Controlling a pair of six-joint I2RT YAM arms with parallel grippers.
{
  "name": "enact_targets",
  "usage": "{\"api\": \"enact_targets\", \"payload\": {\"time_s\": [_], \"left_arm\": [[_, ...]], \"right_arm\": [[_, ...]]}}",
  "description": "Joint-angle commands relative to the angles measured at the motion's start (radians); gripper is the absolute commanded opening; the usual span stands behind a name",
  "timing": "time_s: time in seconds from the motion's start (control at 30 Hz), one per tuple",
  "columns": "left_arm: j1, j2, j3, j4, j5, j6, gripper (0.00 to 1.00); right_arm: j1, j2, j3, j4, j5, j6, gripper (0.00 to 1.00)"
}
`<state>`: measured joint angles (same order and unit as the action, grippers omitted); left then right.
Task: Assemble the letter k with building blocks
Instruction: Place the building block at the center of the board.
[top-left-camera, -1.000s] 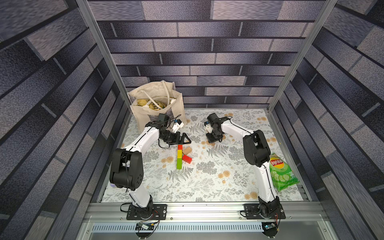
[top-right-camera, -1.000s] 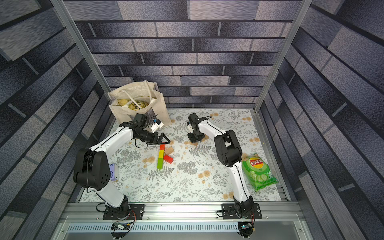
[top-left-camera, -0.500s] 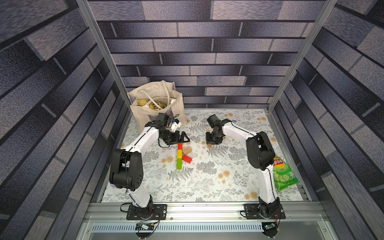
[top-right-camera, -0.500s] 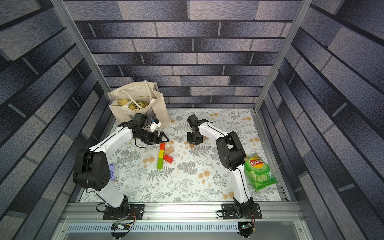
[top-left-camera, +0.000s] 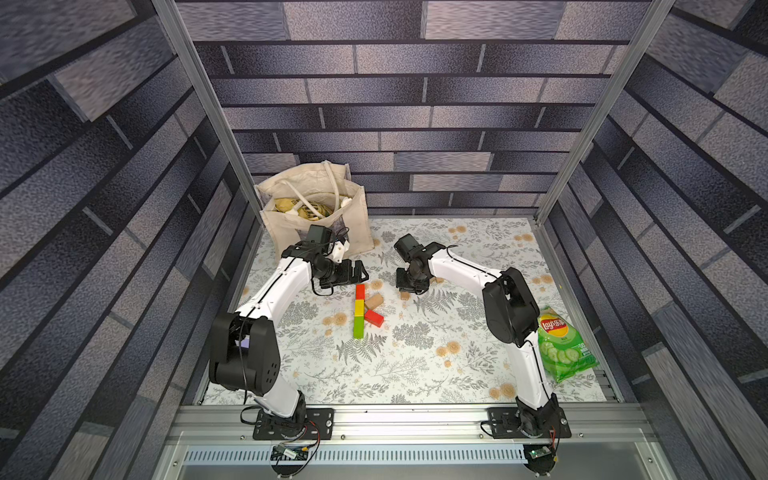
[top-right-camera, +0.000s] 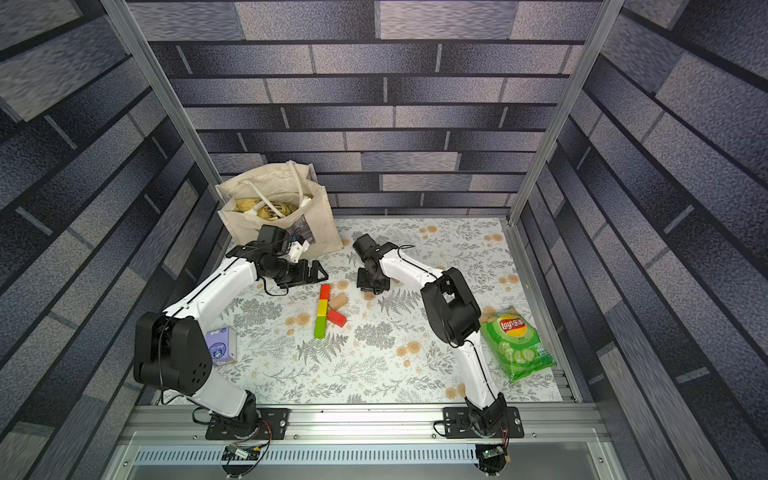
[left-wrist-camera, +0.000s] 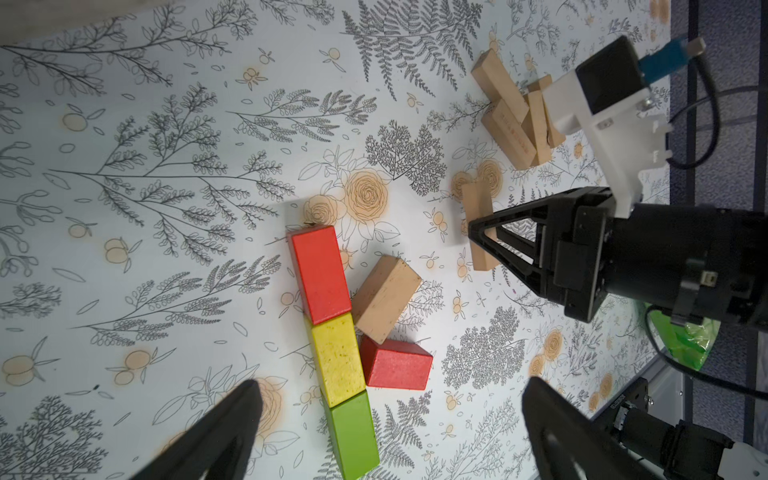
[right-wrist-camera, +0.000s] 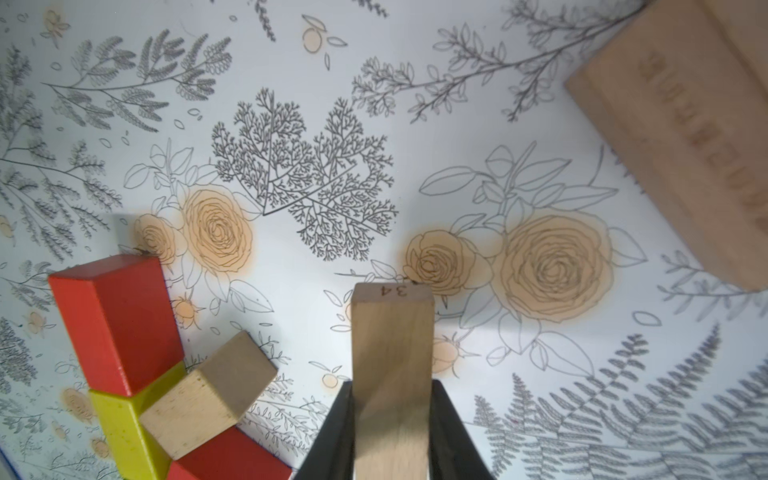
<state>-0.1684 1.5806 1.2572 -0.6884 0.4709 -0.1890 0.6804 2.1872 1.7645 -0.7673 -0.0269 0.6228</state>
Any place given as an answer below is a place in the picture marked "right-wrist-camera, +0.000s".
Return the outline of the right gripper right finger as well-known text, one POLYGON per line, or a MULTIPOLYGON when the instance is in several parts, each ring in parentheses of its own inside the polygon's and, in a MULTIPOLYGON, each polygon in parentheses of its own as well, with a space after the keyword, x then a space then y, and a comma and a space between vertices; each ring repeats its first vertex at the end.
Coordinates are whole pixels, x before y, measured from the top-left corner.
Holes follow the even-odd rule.
POLYGON ((432 381, 429 474, 432 480, 494 479, 439 380, 432 381))

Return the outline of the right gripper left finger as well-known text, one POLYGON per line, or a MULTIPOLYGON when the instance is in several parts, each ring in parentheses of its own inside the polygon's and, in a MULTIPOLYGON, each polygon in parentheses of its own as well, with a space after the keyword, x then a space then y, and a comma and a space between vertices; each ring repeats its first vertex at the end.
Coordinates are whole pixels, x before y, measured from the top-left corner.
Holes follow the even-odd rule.
POLYGON ((344 382, 295 480, 351 480, 355 415, 352 381, 344 382))

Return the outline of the red block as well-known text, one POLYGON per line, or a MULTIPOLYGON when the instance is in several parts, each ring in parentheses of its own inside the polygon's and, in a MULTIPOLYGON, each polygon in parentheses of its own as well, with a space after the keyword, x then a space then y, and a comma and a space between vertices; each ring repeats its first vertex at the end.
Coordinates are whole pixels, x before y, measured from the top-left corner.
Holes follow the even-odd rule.
POLYGON ((92 389, 131 397, 183 360, 158 258, 111 256, 48 284, 92 389))
POLYGON ((284 480, 290 466, 231 427, 171 463, 167 480, 284 480))

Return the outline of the lowest natural wooden block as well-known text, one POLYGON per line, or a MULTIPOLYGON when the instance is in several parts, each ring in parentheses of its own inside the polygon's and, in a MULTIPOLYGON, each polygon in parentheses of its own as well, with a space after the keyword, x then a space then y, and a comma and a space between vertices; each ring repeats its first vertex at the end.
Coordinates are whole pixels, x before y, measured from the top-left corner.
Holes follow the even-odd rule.
POLYGON ((428 477, 435 298, 427 285, 359 283, 351 299, 357 479, 428 477))

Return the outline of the yellow wooden block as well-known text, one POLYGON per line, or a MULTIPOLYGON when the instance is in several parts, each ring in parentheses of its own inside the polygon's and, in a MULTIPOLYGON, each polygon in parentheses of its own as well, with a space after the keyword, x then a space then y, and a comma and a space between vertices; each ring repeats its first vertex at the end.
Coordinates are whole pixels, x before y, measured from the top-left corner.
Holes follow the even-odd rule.
POLYGON ((167 477, 171 457, 142 426, 140 416, 177 385, 185 374, 184 363, 179 362, 130 397, 89 391, 106 443, 123 479, 163 480, 167 477))

